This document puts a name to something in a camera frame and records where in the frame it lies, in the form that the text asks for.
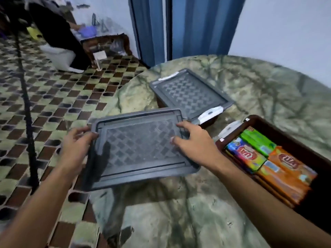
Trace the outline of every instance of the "red oval logo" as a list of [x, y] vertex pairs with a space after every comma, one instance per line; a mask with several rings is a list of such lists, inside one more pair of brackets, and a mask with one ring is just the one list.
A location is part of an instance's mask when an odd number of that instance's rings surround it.
[[287, 154], [279, 154], [278, 158], [281, 162], [287, 164], [292, 169], [297, 169], [299, 166], [299, 163], [294, 159], [294, 157]]
[[249, 159], [249, 160], [254, 160], [258, 157], [258, 155], [253, 152], [253, 151], [250, 151], [250, 150], [247, 150], [245, 148], [245, 146], [240, 146], [238, 148], [238, 152], [246, 159]]

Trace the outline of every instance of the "green marble tabletop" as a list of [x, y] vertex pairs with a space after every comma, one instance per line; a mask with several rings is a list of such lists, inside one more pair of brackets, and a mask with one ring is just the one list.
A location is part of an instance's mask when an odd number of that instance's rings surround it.
[[[118, 90], [100, 116], [157, 108], [149, 82], [183, 68], [235, 101], [207, 129], [212, 137], [232, 121], [256, 114], [331, 159], [331, 90], [257, 59], [202, 55], [162, 63]], [[96, 191], [90, 199], [106, 238], [123, 230], [123, 247], [268, 247], [223, 184], [204, 168], [186, 177]]]

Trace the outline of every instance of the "curtain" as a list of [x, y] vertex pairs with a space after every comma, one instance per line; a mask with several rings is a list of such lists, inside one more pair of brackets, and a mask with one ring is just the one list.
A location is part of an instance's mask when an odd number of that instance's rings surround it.
[[141, 60], [149, 67], [163, 63], [162, 0], [129, 0]]
[[227, 54], [244, 2], [172, 0], [172, 59]]

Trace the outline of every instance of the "hand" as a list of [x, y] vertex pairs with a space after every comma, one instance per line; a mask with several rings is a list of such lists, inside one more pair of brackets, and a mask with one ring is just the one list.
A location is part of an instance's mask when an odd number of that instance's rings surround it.
[[83, 160], [90, 143], [99, 136], [89, 130], [88, 126], [73, 128], [63, 138], [58, 166], [70, 179], [74, 179], [84, 168]]
[[190, 139], [185, 140], [176, 136], [172, 138], [172, 144], [178, 146], [188, 158], [207, 169], [220, 162], [223, 155], [206, 130], [188, 121], [180, 122], [177, 126], [187, 129], [190, 132]]

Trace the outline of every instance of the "checkered floor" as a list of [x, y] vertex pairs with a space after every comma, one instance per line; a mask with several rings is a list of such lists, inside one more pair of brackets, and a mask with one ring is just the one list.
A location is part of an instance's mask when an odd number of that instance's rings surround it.
[[[56, 165], [68, 127], [86, 125], [98, 117], [117, 89], [146, 70], [132, 56], [109, 57], [102, 71], [83, 74], [56, 71], [38, 42], [20, 36], [25, 80], [31, 101], [38, 175], [44, 181]], [[21, 84], [16, 77], [13, 38], [0, 39], [0, 230], [15, 216], [31, 191]], [[108, 247], [99, 233], [88, 196], [78, 190], [79, 177], [68, 192], [50, 247]]]

